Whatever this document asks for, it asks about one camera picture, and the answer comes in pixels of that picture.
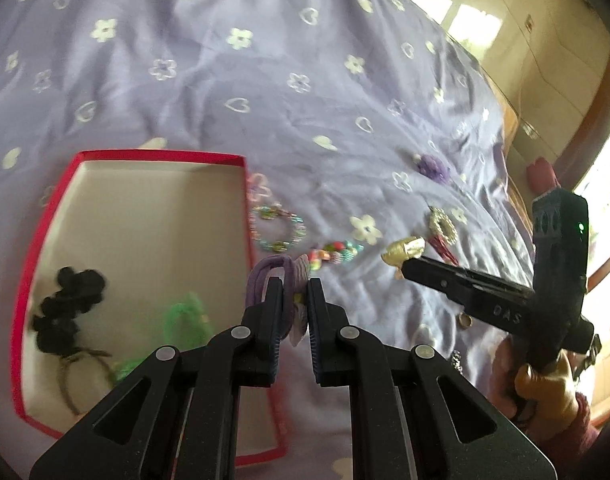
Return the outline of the right hand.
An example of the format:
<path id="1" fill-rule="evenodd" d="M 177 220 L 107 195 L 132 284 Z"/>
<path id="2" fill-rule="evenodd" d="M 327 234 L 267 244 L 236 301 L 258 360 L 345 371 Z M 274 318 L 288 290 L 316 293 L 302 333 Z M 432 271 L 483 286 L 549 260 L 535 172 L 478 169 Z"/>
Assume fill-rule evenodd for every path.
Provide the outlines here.
<path id="1" fill-rule="evenodd" d="M 589 426 L 587 399 L 575 389 L 570 361 L 564 351 L 551 372 L 538 373 L 529 364 L 515 363 L 512 340 L 506 337 L 492 361 L 488 398 L 507 418 L 518 414 L 513 393 L 535 403 L 535 414 L 524 429 L 535 442 L 553 439 L 567 430 L 585 432 Z"/>

